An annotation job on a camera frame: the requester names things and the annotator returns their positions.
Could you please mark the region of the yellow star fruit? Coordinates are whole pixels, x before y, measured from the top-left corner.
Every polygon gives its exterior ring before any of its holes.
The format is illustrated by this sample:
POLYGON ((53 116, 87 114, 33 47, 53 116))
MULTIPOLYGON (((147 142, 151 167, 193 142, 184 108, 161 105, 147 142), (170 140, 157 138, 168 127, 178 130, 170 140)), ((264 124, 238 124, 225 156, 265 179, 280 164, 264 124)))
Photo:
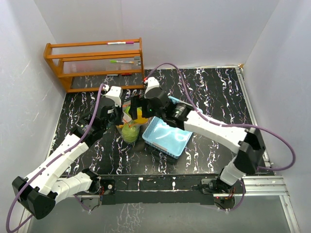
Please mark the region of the yellow star fruit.
POLYGON ((137 109, 137 119, 133 120, 135 124, 143 125, 148 122, 148 118, 142 117, 142 109, 138 108, 137 109))

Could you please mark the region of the clear zip top bag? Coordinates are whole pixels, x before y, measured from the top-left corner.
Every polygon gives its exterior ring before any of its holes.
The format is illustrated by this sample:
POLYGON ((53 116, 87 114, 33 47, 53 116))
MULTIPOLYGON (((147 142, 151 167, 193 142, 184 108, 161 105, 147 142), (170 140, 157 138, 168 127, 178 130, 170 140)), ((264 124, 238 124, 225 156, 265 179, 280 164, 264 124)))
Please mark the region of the clear zip top bag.
MULTIPOLYGON (((130 101, 126 101, 123 105, 122 105, 122 110, 124 109, 124 108, 126 108, 126 107, 130 107, 130 101)), ((133 124, 135 124, 134 122, 133 122, 133 120, 131 119, 131 121, 126 121, 126 119, 124 119, 124 118, 122 118, 122 122, 123 122, 123 124, 122 125, 119 125, 119 126, 116 126, 116 128, 117 128, 117 130, 119 131, 119 133, 121 134, 121 129, 122 129, 122 127, 124 126, 124 124, 130 124, 130 125, 133 125, 133 124)))

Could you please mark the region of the green cabbage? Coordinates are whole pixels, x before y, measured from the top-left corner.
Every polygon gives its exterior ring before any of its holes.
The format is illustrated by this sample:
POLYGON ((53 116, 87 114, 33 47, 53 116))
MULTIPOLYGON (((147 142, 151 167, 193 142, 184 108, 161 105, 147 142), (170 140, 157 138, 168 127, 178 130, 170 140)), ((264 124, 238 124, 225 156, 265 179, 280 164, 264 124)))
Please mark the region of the green cabbage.
POLYGON ((129 106, 123 109, 123 112, 124 112, 123 118, 126 119, 126 121, 131 121, 131 119, 132 119, 130 114, 129 114, 129 110, 130 110, 129 106))
POLYGON ((138 139, 140 126, 137 124, 124 124, 121 135, 126 143, 134 143, 138 139))

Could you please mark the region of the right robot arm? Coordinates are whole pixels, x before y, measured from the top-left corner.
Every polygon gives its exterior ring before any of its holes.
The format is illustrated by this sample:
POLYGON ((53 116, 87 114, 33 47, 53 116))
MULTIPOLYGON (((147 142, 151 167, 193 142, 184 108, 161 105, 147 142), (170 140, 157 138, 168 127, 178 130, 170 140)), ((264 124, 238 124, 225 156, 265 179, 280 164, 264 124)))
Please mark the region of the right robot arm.
POLYGON ((132 96, 129 115, 137 119, 138 109, 142 117, 157 117, 169 126, 200 134, 230 149, 235 157, 226 165, 217 179, 203 184, 209 192, 229 192, 245 175, 254 175, 262 163, 265 147, 261 132, 254 127, 230 127, 224 123, 212 124, 206 116, 183 101, 172 100, 160 87, 144 95, 132 96))

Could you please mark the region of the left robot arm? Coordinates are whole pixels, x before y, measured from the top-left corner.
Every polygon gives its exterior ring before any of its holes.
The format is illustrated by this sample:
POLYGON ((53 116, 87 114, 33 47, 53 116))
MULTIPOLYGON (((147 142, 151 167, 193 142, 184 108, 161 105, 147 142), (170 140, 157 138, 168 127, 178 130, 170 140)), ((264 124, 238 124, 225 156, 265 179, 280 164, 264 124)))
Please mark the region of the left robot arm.
POLYGON ((25 178, 16 177, 12 187, 17 201, 36 219, 43 219, 60 201, 79 192, 94 194, 100 189, 99 176, 86 168, 75 176, 59 179, 65 170, 86 152, 112 125, 122 120, 119 97, 101 97, 95 115, 82 118, 61 145, 25 178))

